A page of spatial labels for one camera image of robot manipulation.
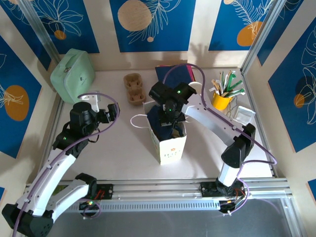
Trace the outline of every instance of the yellow cup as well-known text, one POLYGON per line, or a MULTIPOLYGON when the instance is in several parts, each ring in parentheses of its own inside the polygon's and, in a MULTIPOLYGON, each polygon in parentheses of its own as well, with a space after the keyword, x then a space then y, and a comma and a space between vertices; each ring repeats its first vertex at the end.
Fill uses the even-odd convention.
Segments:
POLYGON ((229 102, 232 100, 231 98, 224 98, 216 93, 213 95, 212 105, 214 108, 218 110, 224 110, 228 106, 229 102))

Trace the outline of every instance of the white cable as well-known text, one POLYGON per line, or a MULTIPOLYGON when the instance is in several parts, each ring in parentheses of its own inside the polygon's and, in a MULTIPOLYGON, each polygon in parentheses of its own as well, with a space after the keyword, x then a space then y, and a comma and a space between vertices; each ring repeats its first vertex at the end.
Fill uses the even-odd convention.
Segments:
POLYGON ((133 124, 132 120, 133 118, 137 117, 137 116, 146 116, 147 115, 143 115, 143 114, 139 114, 139 115, 134 115, 131 119, 130 119, 130 124, 133 126, 133 127, 136 127, 136 128, 148 128, 148 127, 139 127, 139 126, 136 126, 135 124, 133 124))

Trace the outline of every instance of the green pen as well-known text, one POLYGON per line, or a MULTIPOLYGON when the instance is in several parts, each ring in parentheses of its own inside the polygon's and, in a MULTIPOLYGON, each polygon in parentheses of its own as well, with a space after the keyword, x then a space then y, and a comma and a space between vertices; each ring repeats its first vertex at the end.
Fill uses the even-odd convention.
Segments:
POLYGON ((222 82, 222 84, 221 84, 221 92, 222 92, 222 94, 224 93, 224 85, 225 85, 225 79, 224 79, 224 71, 222 72, 222 78, 221 78, 221 82, 222 82))
POLYGON ((234 92, 230 92, 226 95, 226 98, 230 98, 230 97, 233 97, 233 96, 236 96, 236 95, 239 95, 239 94, 242 94, 244 95, 245 94, 245 90, 244 88, 240 89, 240 90, 237 90, 237 91, 234 91, 234 92))
POLYGON ((236 77, 235 73, 232 72, 232 71, 229 71, 229 79, 228 79, 228 85, 227 85, 227 88, 226 88, 226 92, 230 91, 229 88, 231 87, 233 78, 235 78, 235 77, 236 77))
POLYGON ((234 84, 232 87, 228 88, 228 91, 231 91, 233 89, 235 89, 237 86, 239 86, 242 83, 242 80, 238 81, 236 84, 234 84))

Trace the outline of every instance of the mint green cosmetic case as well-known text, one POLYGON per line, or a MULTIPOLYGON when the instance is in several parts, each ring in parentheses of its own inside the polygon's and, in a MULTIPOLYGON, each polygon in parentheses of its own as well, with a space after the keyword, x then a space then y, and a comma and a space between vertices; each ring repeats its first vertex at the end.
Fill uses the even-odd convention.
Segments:
POLYGON ((78 96, 88 92, 95 71, 87 52, 70 49, 54 69, 50 81, 63 101, 74 104, 78 96))

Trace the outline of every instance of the printed logo on bag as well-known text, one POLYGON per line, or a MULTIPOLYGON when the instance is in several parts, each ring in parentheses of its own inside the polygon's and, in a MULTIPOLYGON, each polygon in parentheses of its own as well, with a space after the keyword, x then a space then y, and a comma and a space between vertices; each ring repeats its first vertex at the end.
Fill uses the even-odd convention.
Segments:
POLYGON ((81 85, 83 85, 86 80, 87 80, 87 78, 83 79, 82 77, 80 77, 80 81, 82 81, 81 85))

